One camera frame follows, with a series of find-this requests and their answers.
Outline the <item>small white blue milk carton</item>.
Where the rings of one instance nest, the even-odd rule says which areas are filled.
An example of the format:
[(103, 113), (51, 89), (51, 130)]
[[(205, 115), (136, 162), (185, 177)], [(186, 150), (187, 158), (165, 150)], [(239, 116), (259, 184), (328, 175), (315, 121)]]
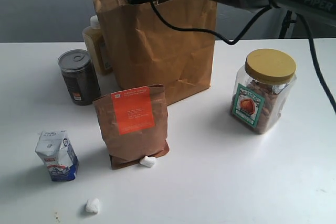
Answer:
[(66, 131), (41, 132), (35, 153), (52, 181), (67, 182), (76, 178), (79, 161)]

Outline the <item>brown pouch with orange label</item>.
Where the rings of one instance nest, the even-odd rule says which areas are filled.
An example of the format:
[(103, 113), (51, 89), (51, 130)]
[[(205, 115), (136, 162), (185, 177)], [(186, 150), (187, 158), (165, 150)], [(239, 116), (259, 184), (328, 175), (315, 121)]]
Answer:
[(106, 94), (94, 100), (93, 105), (112, 169), (135, 165), (145, 156), (158, 158), (169, 152), (163, 85)]

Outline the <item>clear nut jar yellow lid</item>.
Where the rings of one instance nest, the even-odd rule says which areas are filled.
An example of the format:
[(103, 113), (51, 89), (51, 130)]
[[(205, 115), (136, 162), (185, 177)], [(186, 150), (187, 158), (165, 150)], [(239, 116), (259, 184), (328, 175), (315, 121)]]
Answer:
[(250, 52), (236, 75), (231, 115), (255, 133), (266, 133), (281, 117), (296, 68), (294, 59), (282, 51)]

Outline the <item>white foam peanut front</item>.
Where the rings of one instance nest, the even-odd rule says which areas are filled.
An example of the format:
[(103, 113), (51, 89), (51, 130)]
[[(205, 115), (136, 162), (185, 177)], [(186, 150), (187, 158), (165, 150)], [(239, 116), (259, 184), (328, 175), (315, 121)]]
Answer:
[(90, 198), (87, 200), (85, 211), (90, 214), (98, 214), (100, 211), (100, 200), (98, 198)]

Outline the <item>brown paper shopping bag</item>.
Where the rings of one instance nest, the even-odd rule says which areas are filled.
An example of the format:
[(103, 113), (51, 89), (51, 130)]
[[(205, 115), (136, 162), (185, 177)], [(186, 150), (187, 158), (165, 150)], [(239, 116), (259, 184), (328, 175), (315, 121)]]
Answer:
[(119, 87), (161, 84), (168, 104), (211, 85), (217, 4), (209, 0), (93, 0)]

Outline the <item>white foam peanut near pouch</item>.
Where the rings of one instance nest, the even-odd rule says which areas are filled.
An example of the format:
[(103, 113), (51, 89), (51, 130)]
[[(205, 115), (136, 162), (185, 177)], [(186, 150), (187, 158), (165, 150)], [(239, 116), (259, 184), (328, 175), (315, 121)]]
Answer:
[(144, 156), (142, 159), (139, 161), (140, 165), (145, 166), (145, 167), (153, 167), (156, 163), (156, 157), (154, 156)]

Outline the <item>dark can with pull-tab lid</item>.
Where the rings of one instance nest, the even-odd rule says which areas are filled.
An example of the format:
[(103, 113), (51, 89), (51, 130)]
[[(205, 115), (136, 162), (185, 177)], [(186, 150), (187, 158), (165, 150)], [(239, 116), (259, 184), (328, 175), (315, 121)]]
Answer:
[(63, 53), (58, 58), (58, 65), (74, 104), (90, 105), (101, 96), (95, 68), (86, 50)]

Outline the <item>yellow juice bottle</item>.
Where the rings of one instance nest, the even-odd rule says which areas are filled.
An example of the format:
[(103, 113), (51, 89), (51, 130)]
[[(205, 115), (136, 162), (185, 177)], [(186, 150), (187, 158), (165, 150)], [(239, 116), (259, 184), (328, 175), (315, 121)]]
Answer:
[(82, 36), (96, 72), (103, 76), (111, 73), (113, 69), (97, 15), (90, 17), (90, 25), (82, 31)]

